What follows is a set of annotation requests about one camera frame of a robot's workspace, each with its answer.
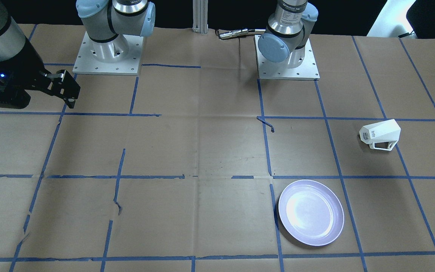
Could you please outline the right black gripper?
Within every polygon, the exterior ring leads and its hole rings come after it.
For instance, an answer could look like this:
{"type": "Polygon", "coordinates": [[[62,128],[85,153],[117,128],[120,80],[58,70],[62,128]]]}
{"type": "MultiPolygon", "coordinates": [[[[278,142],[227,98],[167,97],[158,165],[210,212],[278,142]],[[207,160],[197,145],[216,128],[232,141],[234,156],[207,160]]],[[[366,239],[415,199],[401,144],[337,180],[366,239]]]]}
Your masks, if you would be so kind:
{"type": "Polygon", "coordinates": [[[0,62],[0,107],[26,108],[31,101],[27,90],[56,96],[73,109],[80,85],[66,70],[50,73],[34,47],[25,45],[14,57],[0,62]]]}

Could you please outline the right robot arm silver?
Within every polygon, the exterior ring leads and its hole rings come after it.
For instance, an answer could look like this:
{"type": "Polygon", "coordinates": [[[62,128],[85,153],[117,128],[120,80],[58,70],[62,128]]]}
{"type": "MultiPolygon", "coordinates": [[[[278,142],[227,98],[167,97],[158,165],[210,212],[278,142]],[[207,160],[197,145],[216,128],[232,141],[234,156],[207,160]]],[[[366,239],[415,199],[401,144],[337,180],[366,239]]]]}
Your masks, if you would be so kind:
{"type": "MultiPolygon", "coordinates": [[[[96,60],[114,62],[128,53],[125,35],[148,37],[155,26],[155,5],[148,0],[78,0],[96,60]]],[[[62,99],[74,108],[80,85],[66,70],[48,71],[29,39],[0,1],[0,107],[23,109],[28,90],[62,99]]]]}

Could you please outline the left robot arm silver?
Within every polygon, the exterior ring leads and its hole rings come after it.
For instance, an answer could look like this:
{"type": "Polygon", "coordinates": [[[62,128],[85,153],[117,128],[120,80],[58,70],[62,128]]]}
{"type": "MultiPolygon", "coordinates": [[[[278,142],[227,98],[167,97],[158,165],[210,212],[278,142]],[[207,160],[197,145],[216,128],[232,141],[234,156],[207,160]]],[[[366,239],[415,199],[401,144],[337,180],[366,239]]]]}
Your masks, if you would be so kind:
{"type": "MultiPolygon", "coordinates": [[[[376,22],[385,0],[279,0],[267,20],[259,49],[268,60],[283,62],[301,50],[316,24],[319,33],[364,34],[376,22]]],[[[405,20],[418,39],[435,39],[435,0],[415,0],[405,20]]]]}

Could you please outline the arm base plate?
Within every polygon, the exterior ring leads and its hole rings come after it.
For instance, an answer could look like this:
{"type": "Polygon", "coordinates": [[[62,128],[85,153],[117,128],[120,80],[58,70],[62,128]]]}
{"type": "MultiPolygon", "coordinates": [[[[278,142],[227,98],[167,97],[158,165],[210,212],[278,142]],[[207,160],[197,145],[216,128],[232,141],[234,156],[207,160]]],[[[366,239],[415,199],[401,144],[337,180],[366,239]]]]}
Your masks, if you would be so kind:
{"type": "Polygon", "coordinates": [[[310,39],[304,48],[293,51],[283,62],[267,60],[258,48],[260,36],[254,36],[256,60],[260,79],[276,80],[318,80],[319,69],[316,64],[310,39]]]}
{"type": "Polygon", "coordinates": [[[107,43],[97,43],[85,33],[73,72],[88,75],[138,76],[145,38],[119,35],[107,43]]]}

